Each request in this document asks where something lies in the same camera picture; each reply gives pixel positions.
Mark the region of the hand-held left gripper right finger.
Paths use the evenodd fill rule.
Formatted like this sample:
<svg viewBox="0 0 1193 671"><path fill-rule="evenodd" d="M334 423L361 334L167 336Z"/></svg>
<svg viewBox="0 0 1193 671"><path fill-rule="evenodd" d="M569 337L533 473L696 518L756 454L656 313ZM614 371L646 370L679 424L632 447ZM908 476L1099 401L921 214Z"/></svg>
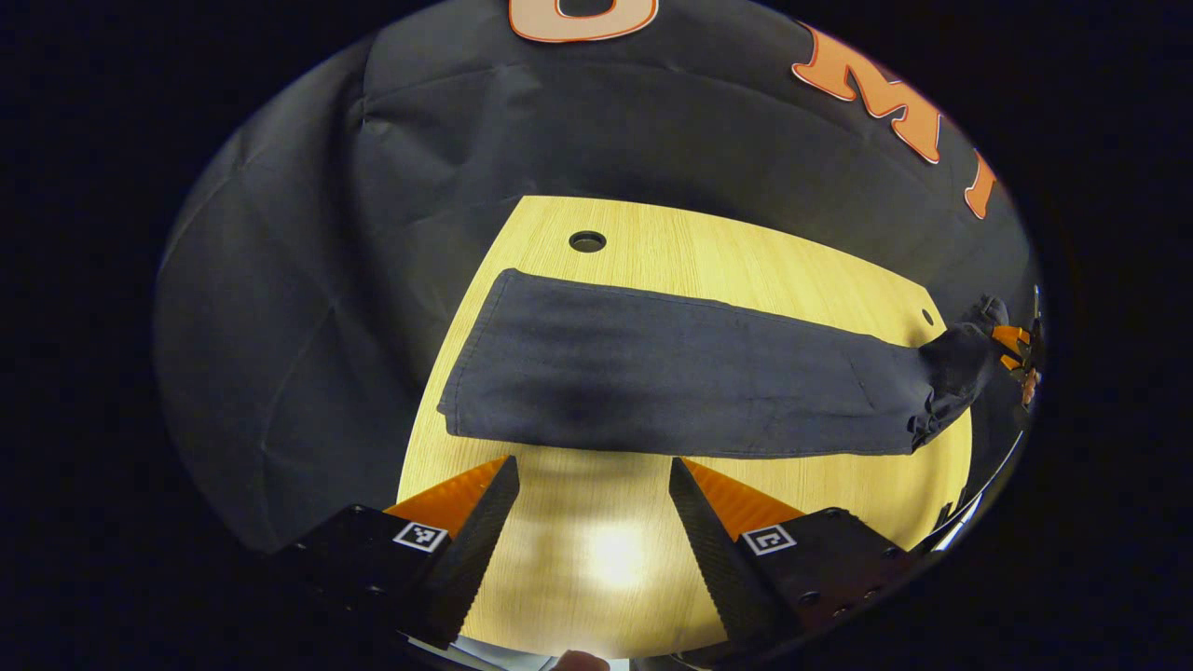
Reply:
<svg viewBox="0 0 1193 671"><path fill-rule="evenodd" d="M730 658L818 636L911 577L911 553L845 509L802 513L691 458L668 492Z"/></svg>

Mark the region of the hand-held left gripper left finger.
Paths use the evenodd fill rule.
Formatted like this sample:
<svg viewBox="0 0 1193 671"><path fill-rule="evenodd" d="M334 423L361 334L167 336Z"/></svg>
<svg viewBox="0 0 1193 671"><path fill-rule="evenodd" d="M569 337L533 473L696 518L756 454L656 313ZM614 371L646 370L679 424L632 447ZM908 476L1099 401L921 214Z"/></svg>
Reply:
<svg viewBox="0 0 1193 671"><path fill-rule="evenodd" d="M387 509L352 504L271 556L271 568L381 636L438 650L459 638L519 495L503 455Z"/></svg>

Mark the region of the black jeans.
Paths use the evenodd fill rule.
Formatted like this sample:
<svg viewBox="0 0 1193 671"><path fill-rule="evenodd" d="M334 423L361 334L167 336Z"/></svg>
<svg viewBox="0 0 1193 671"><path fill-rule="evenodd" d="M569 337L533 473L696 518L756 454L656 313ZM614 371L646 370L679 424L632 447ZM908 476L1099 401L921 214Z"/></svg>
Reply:
<svg viewBox="0 0 1193 671"><path fill-rule="evenodd" d="M503 270L445 382L452 436L711 458L907 456L1003 370L984 294L921 347L680 294Z"/></svg>

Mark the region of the black backdrop cloth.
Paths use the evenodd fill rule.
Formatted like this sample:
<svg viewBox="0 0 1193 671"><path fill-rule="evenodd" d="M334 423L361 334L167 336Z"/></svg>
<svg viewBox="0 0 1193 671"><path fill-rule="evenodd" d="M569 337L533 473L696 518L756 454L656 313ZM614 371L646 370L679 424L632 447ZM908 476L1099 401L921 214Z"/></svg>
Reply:
<svg viewBox="0 0 1193 671"><path fill-rule="evenodd" d="M435 353L525 195L712 213L859 256L947 322L985 294L1028 318L1038 256L979 150L940 161L891 117L801 82L812 33L749 0L661 0L608 41L515 33L445 0L265 103L209 162L157 271L154 361L183 463L248 547L395 500Z"/></svg>

